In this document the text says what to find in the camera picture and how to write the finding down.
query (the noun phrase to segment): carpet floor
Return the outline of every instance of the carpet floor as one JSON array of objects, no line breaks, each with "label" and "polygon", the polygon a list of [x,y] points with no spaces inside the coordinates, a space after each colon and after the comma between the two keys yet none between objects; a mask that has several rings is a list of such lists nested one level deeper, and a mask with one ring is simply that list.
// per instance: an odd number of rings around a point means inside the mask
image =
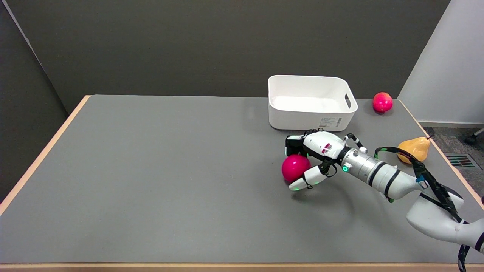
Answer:
[{"label": "carpet floor", "polygon": [[474,145],[464,142],[464,139],[477,131],[469,128],[424,127],[438,147],[444,153],[469,154],[480,166],[475,169],[457,169],[467,180],[469,185],[480,196],[484,197],[484,134],[477,137]]}]

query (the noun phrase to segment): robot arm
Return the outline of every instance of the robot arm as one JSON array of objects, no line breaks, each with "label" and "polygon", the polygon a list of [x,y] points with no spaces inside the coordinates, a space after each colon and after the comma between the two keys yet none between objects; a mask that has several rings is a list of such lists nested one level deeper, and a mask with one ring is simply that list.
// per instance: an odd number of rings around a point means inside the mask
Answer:
[{"label": "robot arm", "polygon": [[[350,138],[357,143],[358,149],[346,145]],[[434,239],[468,245],[484,254],[484,219],[468,223],[460,219],[456,212],[450,214],[449,207],[442,204],[434,188],[421,176],[419,178],[411,176],[398,170],[396,166],[368,156],[366,152],[367,149],[353,134],[348,134],[344,139],[324,131],[288,136],[286,138],[287,156],[309,155],[322,162],[321,165],[305,171],[300,179],[289,185],[289,188],[292,191],[311,189],[312,185],[327,178],[328,165],[338,164],[344,172],[381,192],[390,202],[412,191],[421,191],[407,214],[410,225]],[[438,186],[445,188],[456,210],[463,205],[464,200],[457,192],[441,184]],[[463,263],[460,253],[459,261]]]}]

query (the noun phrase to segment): chair leg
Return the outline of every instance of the chair leg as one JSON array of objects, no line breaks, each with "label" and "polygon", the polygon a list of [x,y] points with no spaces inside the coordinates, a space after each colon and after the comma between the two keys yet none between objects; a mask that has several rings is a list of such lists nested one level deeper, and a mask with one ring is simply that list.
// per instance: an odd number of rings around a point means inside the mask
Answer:
[{"label": "chair leg", "polygon": [[477,139],[477,135],[481,134],[482,132],[484,132],[484,128],[478,130],[476,133],[472,134],[471,136],[467,137],[465,142],[470,144],[470,145],[473,145],[476,143],[476,139]]}]

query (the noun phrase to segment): red apple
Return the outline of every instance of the red apple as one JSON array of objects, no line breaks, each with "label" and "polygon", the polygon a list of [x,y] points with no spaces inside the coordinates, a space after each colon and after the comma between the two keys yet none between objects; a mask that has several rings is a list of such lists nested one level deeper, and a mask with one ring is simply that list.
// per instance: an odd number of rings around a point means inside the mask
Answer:
[{"label": "red apple", "polygon": [[392,97],[386,92],[379,92],[373,97],[373,109],[377,112],[386,112],[393,107]]}]

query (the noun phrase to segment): wooden table trim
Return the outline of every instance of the wooden table trim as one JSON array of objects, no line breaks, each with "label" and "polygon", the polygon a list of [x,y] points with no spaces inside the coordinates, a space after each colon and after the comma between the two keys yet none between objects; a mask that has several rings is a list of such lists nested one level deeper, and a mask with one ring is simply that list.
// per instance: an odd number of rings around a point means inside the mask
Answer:
[{"label": "wooden table trim", "polygon": [[7,209],[8,205],[13,201],[13,199],[17,196],[18,192],[24,187],[24,185],[27,183],[29,178],[32,176],[32,174],[36,171],[37,167],[39,167],[40,163],[44,160],[44,158],[47,156],[47,154],[50,152],[52,147],[57,143],[57,140],[61,137],[61,135],[64,133],[64,131],[67,129],[69,124],[74,120],[74,117],[79,113],[79,111],[82,109],[84,104],[87,102],[87,100],[91,97],[90,95],[84,96],[82,98],[81,102],[76,106],[74,111],[69,115],[67,120],[60,126],[61,128],[54,134],[52,139],[47,143],[47,145],[44,147],[42,152],[37,156],[35,161],[30,165],[29,169],[23,174],[23,176],[20,178],[20,180],[15,184],[14,188],[9,192],[7,197],[0,203],[0,216],[3,214],[3,212]]},{"label": "wooden table trim", "polygon": [[[468,272],[484,265],[468,264]],[[456,272],[447,263],[51,263],[3,264],[2,272]]]},{"label": "wooden table trim", "polygon": [[[18,192],[27,183],[29,178],[35,172],[43,159],[56,144],[58,139],[67,129],[72,120],[79,113],[81,108],[90,98],[90,95],[84,96],[71,115],[62,124],[60,129],[55,133],[46,147],[35,159],[32,165],[27,169],[25,174],[20,178],[15,187],[7,195],[5,200],[0,203],[0,216],[7,209]],[[403,104],[399,102],[412,116],[415,122],[425,135],[428,136],[424,128],[414,118],[412,113]],[[449,167],[454,171],[460,181],[469,190],[471,195],[476,199],[478,204],[484,209],[479,195],[473,190],[466,179],[460,172],[451,165],[449,160],[442,153],[440,148],[431,139],[432,144],[439,154],[444,158]],[[468,272],[484,271],[484,264],[467,264]],[[21,263],[21,264],[0,264],[2,272],[456,272],[456,264],[447,263]]]}]

